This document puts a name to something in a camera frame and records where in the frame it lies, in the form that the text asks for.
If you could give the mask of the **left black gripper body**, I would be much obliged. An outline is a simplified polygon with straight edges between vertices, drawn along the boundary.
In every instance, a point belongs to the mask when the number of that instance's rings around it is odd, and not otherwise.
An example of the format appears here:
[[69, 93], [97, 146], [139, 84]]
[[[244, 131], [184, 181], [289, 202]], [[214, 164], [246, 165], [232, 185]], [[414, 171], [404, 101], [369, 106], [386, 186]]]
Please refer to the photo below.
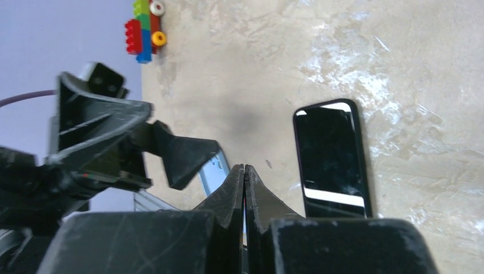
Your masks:
[[36, 156], [1, 147], [1, 227], [34, 227], [57, 223], [108, 188], [138, 192], [151, 179], [126, 171], [113, 180], [49, 164]]

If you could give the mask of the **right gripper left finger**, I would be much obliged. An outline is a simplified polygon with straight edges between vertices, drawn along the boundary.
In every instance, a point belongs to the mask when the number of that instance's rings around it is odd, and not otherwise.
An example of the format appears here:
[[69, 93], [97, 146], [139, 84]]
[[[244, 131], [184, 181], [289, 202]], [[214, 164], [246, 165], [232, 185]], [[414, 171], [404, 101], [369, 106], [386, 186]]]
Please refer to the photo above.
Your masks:
[[190, 211], [86, 213], [66, 221], [39, 273], [240, 273], [244, 167]]

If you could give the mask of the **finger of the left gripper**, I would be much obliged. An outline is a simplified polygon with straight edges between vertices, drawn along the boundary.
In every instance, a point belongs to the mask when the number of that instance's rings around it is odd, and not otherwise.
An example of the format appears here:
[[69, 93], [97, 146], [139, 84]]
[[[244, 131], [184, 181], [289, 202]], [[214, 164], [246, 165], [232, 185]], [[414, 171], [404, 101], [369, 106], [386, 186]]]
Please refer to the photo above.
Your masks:
[[159, 120], [143, 123], [132, 134], [132, 144], [160, 157], [169, 187], [179, 191], [185, 189], [202, 166], [221, 151], [217, 141], [174, 135]]
[[93, 94], [85, 81], [69, 72], [60, 73], [57, 80], [57, 145], [46, 164], [83, 167], [151, 116], [150, 103]]

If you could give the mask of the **light blue phone case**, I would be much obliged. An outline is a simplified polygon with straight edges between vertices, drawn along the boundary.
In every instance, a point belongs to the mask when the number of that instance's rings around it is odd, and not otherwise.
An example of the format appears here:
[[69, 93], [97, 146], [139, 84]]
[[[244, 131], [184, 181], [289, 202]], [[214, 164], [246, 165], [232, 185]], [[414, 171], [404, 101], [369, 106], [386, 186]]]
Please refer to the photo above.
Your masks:
[[215, 192], [225, 181], [229, 174], [228, 161], [224, 152], [219, 151], [199, 171], [202, 188], [207, 196]]

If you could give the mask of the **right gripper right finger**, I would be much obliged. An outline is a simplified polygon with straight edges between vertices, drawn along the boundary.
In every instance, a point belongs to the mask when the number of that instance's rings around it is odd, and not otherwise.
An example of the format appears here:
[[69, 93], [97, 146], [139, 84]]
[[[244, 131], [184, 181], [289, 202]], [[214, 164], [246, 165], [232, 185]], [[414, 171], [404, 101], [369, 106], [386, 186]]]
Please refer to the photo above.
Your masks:
[[245, 166], [250, 273], [437, 273], [418, 230], [400, 219], [305, 218]]

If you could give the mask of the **black phone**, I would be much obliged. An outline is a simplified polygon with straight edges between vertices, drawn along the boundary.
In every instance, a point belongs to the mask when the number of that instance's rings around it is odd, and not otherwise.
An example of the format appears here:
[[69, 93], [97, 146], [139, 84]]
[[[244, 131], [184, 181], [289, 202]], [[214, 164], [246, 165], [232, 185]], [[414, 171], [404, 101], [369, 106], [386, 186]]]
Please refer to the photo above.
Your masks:
[[307, 217], [373, 217], [356, 103], [334, 99], [293, 114]]

